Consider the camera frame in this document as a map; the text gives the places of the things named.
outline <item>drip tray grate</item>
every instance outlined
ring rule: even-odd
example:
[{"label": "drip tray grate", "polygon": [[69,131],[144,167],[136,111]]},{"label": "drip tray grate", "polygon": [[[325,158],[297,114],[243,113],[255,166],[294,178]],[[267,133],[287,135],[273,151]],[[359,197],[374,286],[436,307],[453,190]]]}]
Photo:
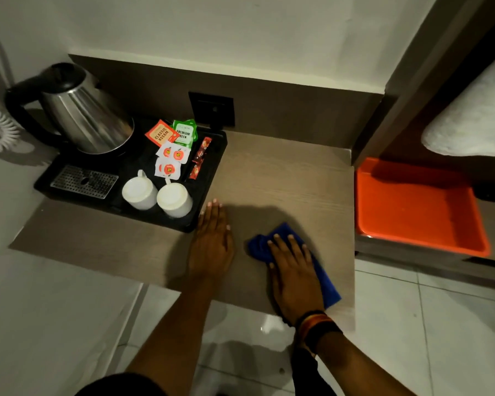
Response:
[{"label": "drip tray grate", "polygon": [[117,175],[66,165],[50,186],[96,199],[104,199],[118,178]]}]

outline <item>kettle handle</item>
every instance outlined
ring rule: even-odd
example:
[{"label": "kettle handle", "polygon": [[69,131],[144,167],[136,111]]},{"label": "kettle handle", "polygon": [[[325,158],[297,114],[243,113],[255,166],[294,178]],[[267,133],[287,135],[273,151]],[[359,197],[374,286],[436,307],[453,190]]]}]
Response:
[{"label": "kettle handle", "polygon": [[60,148],[64,146],[65,137],[48,132],[24,108],[26,104],[41,99],[42,80],[41,77],[35,76],[14,85],[6,91],[4,102],[11,116],[38,141]]}]

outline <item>forearm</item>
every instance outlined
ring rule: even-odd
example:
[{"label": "forearm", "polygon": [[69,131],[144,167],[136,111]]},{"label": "forearm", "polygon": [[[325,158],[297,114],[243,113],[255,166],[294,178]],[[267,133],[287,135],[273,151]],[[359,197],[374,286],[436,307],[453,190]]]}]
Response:
[{"label": "forearm", "polygon": [[346,396],[414,396],[342,333],[325,334],[317,353]]},{"label": "forearm", "polygon": [[208,278],[189,278],[126,371],[147,376],[169,396],[189,394],[216,286]]}]

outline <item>electrical outlet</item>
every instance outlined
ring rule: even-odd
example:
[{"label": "electrical outlet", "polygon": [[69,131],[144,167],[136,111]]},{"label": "electrical outlet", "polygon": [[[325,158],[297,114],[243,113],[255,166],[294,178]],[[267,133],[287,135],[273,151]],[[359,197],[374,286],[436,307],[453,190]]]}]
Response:
[{"label": "electrical outlet", "polygon": [[235,126],[235,108],[231,97],[189,92],[194,119],[211,129]]}]

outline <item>orange bracelet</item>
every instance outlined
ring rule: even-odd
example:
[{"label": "orange bracelet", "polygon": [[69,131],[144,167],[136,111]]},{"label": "orange bracelet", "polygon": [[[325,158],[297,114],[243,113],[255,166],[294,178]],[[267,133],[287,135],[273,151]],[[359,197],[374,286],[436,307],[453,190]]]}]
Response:
[{"label": "orange bracelet", "polygon": [[333,321],[326,314],[312,314],[309,317],[305,318],[298,329],[299,338],[304,340],[310,329],[321,322],[333,322]]}]

